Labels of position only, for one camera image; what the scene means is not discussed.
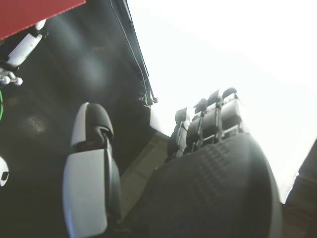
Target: bright white background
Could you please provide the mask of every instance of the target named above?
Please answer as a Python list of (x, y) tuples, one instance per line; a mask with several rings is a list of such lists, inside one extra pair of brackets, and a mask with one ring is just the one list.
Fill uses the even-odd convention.
[(159, 103), (151, 126), (171, 135), (175, 112), (234, 86), (284, 201), (317, 136), (314, 0), (129, 0)]

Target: black cable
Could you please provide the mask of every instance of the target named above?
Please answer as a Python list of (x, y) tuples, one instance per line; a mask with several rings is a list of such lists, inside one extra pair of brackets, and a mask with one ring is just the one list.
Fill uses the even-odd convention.
[(127, 42), (128, 42), (128, 45), (129, 45), (130, 50), (131, 50), (131, 52), (132, 52), (133, 58), (134, 58), (135, 62), (137, 63), (138, 68), (139, 68), (139, 70), (140, 70), (140, 72), (141, 72), (142, 79), (143, 79), (143, 84), (144, 84), (145, 94), (146, 94), (147, 98), (150, 99), (150, 97), (149, 97), (149, 95), (148, 95), (147, 87), (146, 87), (146, 85), (145, 85), (145, 78), (144, 78), (142, 69), (141, 69), (141, 67), (140, 67), (140, 65), (139, 65), (139, 63), (138, 63), (138, 61), (137, 61), (137, 58), (136, 58), (134, 52), (133, 52), (132, 46), (131, 46), (130, 41), (129, 41), (128, 37), (127, 37), (127, 34), (125, 33), (125, 30), (124, 30), (123, 25), (122, 25), (122, 23), (121, 23), (121, 21), (120, 21), (120, 18), (119, 18), (119, 16), (118, 16), (118, 14), (116, 13), (116, 11), (114, 10), (113, 4), (112, 4), (112, 0), (110, 0), (110, 4), (111, 4), (112, 11), (113, 11), (114, 15), (116, 16), (116, 18), (117, 18), (117, 20), (118, 20), (118, 22), (119, 22), (119, 24), (120, 24), (120, 26), (121, 26), (121, 29), (122, 29), (122, 31), (123, 31), (123, 33), (124, 33), (125, 39), (126, 39)]

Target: green cable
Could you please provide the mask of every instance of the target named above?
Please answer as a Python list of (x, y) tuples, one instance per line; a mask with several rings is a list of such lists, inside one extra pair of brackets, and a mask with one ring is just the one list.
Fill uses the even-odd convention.
[(2, 114), (3, 114), (3, 100), (2, 100), (2, 93), (0, 90), (0, 120), (2, 119)]

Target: red panel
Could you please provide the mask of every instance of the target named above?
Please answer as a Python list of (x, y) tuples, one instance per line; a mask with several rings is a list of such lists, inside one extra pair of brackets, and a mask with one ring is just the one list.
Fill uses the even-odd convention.
[(0, 40), (85, 2), (86, 0), (3, 0), (0, 5)]

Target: dark glossy surface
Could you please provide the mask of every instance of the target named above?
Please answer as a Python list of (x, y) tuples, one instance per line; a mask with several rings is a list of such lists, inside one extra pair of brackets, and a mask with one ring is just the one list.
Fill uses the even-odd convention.
[(106, 108), (121, 173), (154, 133), (148, 108), (138, 102), (140, 73), (108, 1), (56, 16), (47, 30), (16, 73), (22, 86), (2, 89), (0, 155), (10, 176), (0, 188), (0, 237), (67, 237), (62, 174), (82, 103)]

